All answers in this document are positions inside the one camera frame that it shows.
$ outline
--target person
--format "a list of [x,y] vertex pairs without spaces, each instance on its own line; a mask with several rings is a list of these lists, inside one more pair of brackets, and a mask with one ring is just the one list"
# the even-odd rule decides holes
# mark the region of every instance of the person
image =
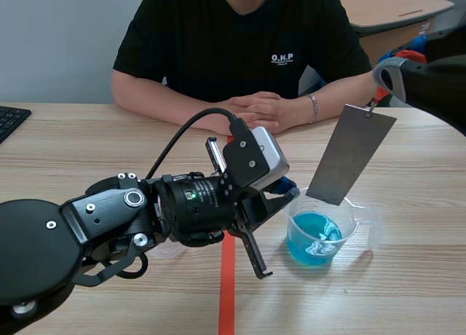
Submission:
[[[327,85],[299,97],[308,65]],[[143,0],[112,91],[122,108],[177,125],[215,106],[279,133],[365,106],[376,85],[339,0]],[[228,126],[221,115],[194,124]]]

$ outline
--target silver bracelet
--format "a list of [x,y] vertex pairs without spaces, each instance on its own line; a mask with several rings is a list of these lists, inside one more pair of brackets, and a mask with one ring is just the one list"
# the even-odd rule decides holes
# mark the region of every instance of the silver bracelet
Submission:
[[314,116],[312,118],[312,121],[310,122],[310,124],[312,124],[317,120],[317,113],[319,109],[317,107],[317,98],[311,93],[308,94],[307,96],[312,100],[312,104],[314,104]]

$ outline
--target robotic arm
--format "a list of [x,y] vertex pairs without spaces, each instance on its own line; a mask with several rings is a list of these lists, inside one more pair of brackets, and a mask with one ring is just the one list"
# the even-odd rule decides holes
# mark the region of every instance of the robotic arm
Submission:
[[[208,139],[214,173],[152,179],[182,133],[211,113],[226,115],[234,136],[224,158],[216,139]],[[299,195],[296,184],[283,177],[288,168],[264,128],[251,131],[233,114],[210,109],[181,128],[146,179],[120,173],[62,205],[0,204],[0,334],[14,334],[45,317],[75,285],[141,277],[148,267],[145,252],[166,239],[201,248],[221,242],[227,231],[244,242],[257,278],[270,276],[253,232]],[[282,195],[268,200],[264,192]],[[135,259],[142,262],[140,271],[126,272]],[[97,264],[104,270],[85,274]]]
[[[393,57],[403,50],[419,51],[427,64]],[[390,52],[374,69],[374,79],[396,98],[466,135],[466,23]]]

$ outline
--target red tape line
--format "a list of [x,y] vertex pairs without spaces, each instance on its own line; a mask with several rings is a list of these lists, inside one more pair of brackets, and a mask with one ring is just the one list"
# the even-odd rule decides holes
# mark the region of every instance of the red tape line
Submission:
[[221,246],[220,303],[218,307],[218,335],[234,335],[234,237],[225,233]]

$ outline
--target metal plate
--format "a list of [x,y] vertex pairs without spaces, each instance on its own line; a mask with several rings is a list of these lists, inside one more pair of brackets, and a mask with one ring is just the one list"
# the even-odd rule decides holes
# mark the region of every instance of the metal plate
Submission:
[[306,196],[340,205],[395,121],[346,105]]

